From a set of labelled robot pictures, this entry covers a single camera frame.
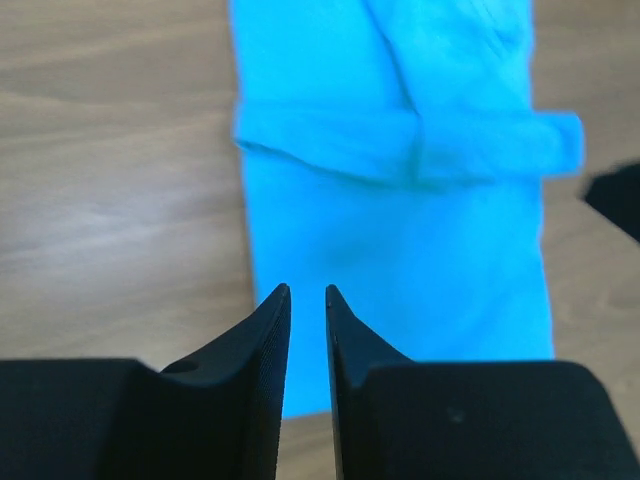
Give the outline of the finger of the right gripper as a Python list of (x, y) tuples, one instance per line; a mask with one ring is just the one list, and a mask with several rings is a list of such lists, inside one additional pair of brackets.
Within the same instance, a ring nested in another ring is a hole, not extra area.
[(635, 241), (640, 239), (638, 161), (592, 177), (582, 199)]

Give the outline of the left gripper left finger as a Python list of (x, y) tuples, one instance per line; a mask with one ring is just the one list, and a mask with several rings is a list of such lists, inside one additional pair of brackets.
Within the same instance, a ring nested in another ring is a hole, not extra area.
[(291, 326), (278, 286), (156, 371), (134, 359), (5, 360), (5, 479), (272, 479)]

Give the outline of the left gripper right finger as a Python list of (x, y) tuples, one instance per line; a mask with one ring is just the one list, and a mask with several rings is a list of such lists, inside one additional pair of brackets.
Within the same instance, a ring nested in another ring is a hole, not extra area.
[(568, 361), (416, 362), (326, 290), (340, 479), (635, 479), (603, 384)]

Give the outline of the light blue t shirt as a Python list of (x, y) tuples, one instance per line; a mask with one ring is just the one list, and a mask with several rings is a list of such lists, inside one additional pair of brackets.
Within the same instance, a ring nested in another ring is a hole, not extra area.
[(529, 1), (233, 1), (254, 291), (293, 293), (283, 414), (331, 405), (324, 293), (404, 355), (554, 355), (543, 183), (572, 113), (533, 105)]

